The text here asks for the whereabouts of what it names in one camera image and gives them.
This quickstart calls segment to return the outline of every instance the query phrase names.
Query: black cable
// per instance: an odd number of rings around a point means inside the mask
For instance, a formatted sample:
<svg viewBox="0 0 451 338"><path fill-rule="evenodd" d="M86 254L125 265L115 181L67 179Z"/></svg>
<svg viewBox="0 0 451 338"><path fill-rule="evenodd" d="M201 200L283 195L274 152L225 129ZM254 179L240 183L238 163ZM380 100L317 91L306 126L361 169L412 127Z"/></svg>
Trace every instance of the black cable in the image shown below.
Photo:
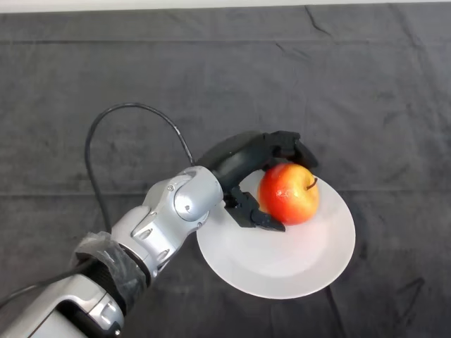
<svg viewBox="0 0 451 338"><path fill-rule="evenodd" d="M145 109L146 111L150 111L154 114L157 114L160 118L163 118L177 133L178 139L180 140L180 143L183 146L183 149L185 150L185 153L187 154L191 165L194 165L194 159L192 157L191 151L188 148L188 145L186 144L185 139L183 138L182 134L180 133L180 130L178 129L177 125L164 113L161 111L152 108L151 106L146 106L145 104L139 104L139 103L125 103L125 104L116 104L115 106L112 106L108 109L106 109L103 113L100 113L94 122L91 124L91 128L89 129L89 132L86 136L86 142L85 142L85 165L87 169L87 174L89 176L89 180L91 181L92 188L94 189L94 193L96 195L97 202L100 206L101 214L104 218L105 228L107 232L111 233L111 221L110 217L108 215L108 211L106 209L105 200L100 192L99 185L97 184L97 180L94 176L94 173L92 171L91 166L91 141L92 137L94 136L94 132L96 131L97 125L100 123L100 121L107 116L109 113L112 113L114 111L117 111L118 109L122 108L141 108Z"/></svg>
<svg viewBox="0 0 451 338"><path fill-rule="evenodd" d="M81 273L85 268L93 264L93 262L94 260L87 260L81 263L80 265L76 266L72 270L66 271L65 273L61 273L60 275L49 278L48 280L42 280L40 282L28 285L26 287L22 287L20 289L15 290L14 292L11 292L9 295L0 299L0 309L3 308L7 303L12 301L13 299L22 296L23 294L26 294L40 287L46 287L47 285L63 280L64 278Z"/></svg>
<svg viewBox="0 0 451 338"><path fill-rule="evenodd" d="M110 218L108 215L108 212L106 210L106 205L105 205L105 201L104 198L100 192L100 188L99 185L97 184L96 178L94 176L94 173L92 171L92 166L91 166L91 141L92 141L92 137L94 136L94 132L97 128L97 125L100 123L100 121L107 116L109 113L112 113L113 111L117 111L118 109L122 109L122 108L141 108L141 109L145 109L146 111L150 111L154 114L157 114L159 117L163 118L163 120L165 120L177 133L178 139L180 140L180 143L183 146L183 149L185 150L185 153L187 154L191 165L194 165L194 159L192 157L191 151L188 148L188 145L186 144L185 139L183 138L182 134L180 133L180 130L178 129L177 125L168 117L166 116L164 113L162 113L161 111L158 111L155 108L152 108L151 106L146 106L145 104L138 104L138 103L125 103L125 104L117 104L115 106L112 106L108 109L106 109L104 112L100 113L96 119L94 120L94 122L91 124L91 128L89 129L89 132L87 134L86 137L86 142L85 142L85 165L86 165L86 169L87 169L87 173L89 176L89 180L91 181L92 184L92 188L94 189L94 193L96 196L96 199L100 205L100 210L101 213L104 217L104 222L105 222L105 228L106 231L111 233L111 222L110 222ZM28 285L26 287L22 287L18 290L15 290L14 292L11 292L9 295L3 297L0 299L0 309L3 308L7 303L9 303L10 301L12 301L13 299L16 299L19 296L22 296L23 294L26 294L32 290L38 289L40 287L46 287L52 283L58 282L59 280L63 280L64 278L73 276L73 275L77 275L78 273L81 273L85 268L87 268L89 265L93 264L95 262L94 259L89 259L88 261L85 261L83 263L81 263L80 265L76 266L75 268L66 271L65 273L61 273L60 275L57 275L55 277L49 278L47 280L42 280L40 282Z"/></svg>

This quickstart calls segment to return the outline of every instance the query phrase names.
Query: gray fabric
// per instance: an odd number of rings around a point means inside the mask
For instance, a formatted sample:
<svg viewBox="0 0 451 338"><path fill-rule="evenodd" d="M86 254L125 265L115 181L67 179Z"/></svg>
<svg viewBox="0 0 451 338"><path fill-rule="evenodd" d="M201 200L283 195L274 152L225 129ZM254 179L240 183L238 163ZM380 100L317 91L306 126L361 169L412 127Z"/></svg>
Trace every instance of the gray fabric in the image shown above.
<svg viewBox="0 0 451 338"><path fill-rule="evenodd" d="M449 337L449 17L449 4L0 15L1 293L62 271L101 230L84 137L102 109L141 101L196 157L245 130L301 132L355 219L354 256L332 285L347 336ZM188 165L140 111L105 120L92 158L114 220ZM0 329L34 296L0 312ZM340 333L325 292L243 294L190 237L124 336Z"/></svg>

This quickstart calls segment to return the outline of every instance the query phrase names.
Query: plastic wrap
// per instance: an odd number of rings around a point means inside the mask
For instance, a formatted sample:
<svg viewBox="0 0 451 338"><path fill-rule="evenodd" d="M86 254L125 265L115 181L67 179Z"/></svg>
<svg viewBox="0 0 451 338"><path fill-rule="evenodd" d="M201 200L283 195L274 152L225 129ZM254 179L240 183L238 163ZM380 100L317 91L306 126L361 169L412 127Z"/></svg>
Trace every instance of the plastic wrap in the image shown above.
<svg viewBox="0 0 451 338"><path fill-rule="evenodd" d="M132 308L147 287L144 273L107 232L89 233L75 253L89 254L106 265L127 309Z"/></svg>

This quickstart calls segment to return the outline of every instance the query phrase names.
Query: table surface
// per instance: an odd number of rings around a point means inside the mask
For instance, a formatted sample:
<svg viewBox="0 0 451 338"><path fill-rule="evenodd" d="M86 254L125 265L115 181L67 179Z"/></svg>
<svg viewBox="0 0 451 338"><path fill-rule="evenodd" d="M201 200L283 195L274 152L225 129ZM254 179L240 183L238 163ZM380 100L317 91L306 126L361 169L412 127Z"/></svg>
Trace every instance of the table surface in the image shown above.
<svg viewBox="0 0 451 338"><path fill-rule="evenodd" d="M1 293L66 269L102 229L84 138L107 106L141 101L196 157L245 130L300 132L357 245L327 292L272 301L223 282L191 236L124 337L449 337L450 16L450 4L0 15ZM135 110L102 122L92 158L114 220L189 165L169 127ZM0 329L36 295L3 309Z"/></svg>

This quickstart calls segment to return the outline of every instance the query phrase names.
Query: white wall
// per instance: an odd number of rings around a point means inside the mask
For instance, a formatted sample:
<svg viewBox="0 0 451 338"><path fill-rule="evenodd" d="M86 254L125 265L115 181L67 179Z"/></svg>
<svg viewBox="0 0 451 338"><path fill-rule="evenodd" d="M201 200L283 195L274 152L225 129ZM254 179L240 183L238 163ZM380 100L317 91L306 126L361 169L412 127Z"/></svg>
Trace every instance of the white wall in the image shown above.
<svg viewBox="0 0 451 338"><path fill-rule="evenodd" d="M385 2L421 2L421 0L0 0L0 13Z"/></svg>

